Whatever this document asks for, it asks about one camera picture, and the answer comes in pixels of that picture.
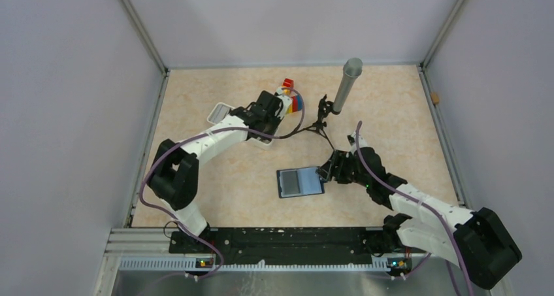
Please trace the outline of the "blue leather card holder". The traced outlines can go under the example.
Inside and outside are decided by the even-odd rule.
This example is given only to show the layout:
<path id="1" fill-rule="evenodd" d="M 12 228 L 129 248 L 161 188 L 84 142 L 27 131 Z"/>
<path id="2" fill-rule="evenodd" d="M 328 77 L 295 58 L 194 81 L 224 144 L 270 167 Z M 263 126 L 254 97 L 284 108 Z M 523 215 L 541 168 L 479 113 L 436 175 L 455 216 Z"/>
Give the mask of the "blue leather card holder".
<path id="1" fill-rule="evenodd" d="M 281 199 L 295 198 L 295 197 L 304 197 L 312 195 L 320 195 L 325 193 L 324 181 L 320 179 L 316 173 L 317 167 L 303 167 L 297 169 L 282 169 L 276 171 L 276 179 L 278 184 L 278 196 Z M 282 197 L 280 189 L 280 172 L 281 171 L 298 171 L 299 185 L 301 189 L 301 194 L 292 196 L 292 197 Z"/>

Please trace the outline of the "black card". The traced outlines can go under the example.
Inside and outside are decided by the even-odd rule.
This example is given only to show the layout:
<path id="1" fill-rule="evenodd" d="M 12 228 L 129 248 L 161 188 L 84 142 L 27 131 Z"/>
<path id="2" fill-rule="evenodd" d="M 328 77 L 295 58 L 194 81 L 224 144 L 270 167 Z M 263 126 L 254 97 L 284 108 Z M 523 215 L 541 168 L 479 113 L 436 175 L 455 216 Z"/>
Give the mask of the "black card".
<path id="1" fill-rule="evenodd" d="M 292 197 L 301 194 L 298 171 L 280 172 L 280 189 L 282 197 Z"/>

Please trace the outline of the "white rectangular tray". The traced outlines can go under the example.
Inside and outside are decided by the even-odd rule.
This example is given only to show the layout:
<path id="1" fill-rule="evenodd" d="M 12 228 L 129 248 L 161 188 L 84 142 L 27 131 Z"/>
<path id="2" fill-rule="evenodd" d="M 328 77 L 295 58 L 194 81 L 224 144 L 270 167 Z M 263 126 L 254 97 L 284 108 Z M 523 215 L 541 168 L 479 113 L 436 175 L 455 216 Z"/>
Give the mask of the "white rectangular tray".
<path id="1" fill-rule="evenodd" d="M 211 123 L 212 125 L 216 125 L 220 123 L 233 109 L 234 107 L 232 107 L 231 105 L 218 102 L 210 111 L 210 114 L 207 116 L 206 120 L 208 123 Z M 272 139 L 267 139 L 262 137 L 251 138 L 248 140 L 248 142 L 251 145 L 256 146 L 263 150 L 269 150 L 273 144 Z"/>

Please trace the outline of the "black mini tripod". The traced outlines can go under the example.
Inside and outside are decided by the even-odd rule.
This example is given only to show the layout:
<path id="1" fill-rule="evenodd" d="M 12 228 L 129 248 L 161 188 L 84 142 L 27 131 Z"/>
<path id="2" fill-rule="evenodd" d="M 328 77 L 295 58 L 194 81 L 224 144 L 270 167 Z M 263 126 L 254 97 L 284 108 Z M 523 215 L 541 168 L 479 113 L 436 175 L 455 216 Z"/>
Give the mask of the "black mini tripod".
<path id="1" fill-rule="evenodd" d="M 292 130 L 292 132 L 290 132 L 289 134 L 286 134 L 284 138 L 286 139 L 302 132 L 311 132 L 323 137 L 329 143 L 329 146 L 334 150 L 334 145 L 332 144 L 329 136 L 325 132 L 325 128 L 327 126 L 327 122 L 325 121 L 325 119 L 331 113 L 332 106 L 333 106 L 333 102 L 328 101 L 327 94 L 325 94 L 319 100 L 319 103 L 318 103 L 317 120 L 311 125 L 306 127 L 297 126 L 296 128 L 294 128 L 294 130 Z"/>

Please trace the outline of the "grey microphone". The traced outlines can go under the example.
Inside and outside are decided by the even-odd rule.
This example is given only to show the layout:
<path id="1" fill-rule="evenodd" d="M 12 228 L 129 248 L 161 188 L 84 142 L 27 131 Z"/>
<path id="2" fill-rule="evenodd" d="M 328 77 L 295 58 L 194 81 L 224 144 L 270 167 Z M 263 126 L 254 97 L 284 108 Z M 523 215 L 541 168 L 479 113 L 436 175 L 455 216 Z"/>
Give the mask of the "grey microphone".
<path id="1" fill-rule="evenodd" d="M 362 72 L 363 61 L 359 58 L 350 58 L 344 64 L 342 69 L 342 78 L 332 105 L 332 111 L 334 114 L 340 114 L 355 81 L 362 74 Z"/>

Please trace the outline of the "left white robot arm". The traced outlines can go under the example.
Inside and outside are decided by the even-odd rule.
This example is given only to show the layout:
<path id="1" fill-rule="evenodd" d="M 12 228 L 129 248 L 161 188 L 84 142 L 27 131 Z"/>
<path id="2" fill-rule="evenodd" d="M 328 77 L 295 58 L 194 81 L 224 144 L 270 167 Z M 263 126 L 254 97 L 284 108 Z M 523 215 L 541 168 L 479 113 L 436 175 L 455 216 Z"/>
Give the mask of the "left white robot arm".
<path id="1" fill-rule="evenodd" d="M 231 109 L 217 124 L 183 140 L 164 140 L 143 186 L 148 186 L 164 204 L 160 209 L 186 231 L 185 245 L 193 252 L 207 249 L 210 239 L 206 219 L 195 204 L 199 170 L 230 147 L 252 139 L 274 139 L 281 121 L 293 104 L 289 93 L 262 91 L 246 107 Z"/>

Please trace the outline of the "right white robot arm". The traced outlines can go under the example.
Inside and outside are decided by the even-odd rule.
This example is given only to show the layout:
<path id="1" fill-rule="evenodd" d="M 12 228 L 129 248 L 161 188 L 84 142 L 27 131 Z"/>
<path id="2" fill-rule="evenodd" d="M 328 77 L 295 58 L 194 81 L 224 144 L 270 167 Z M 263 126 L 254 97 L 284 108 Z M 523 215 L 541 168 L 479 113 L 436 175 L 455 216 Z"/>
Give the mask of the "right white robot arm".
<path id="1" fill-rule="evenodd" d="M 399 252 L 407 246 L 441 257 L 457 266 L 466 281 L 488 290 L 522 260 L 494 211 L 443 202 L 388 172 L 358 131 L 347 139 L 351 148 L 335 150 L 316 172 L 326 182 L 359 184 L 374 203 L 396 212 L 383 223 L 388 250 Z"/>

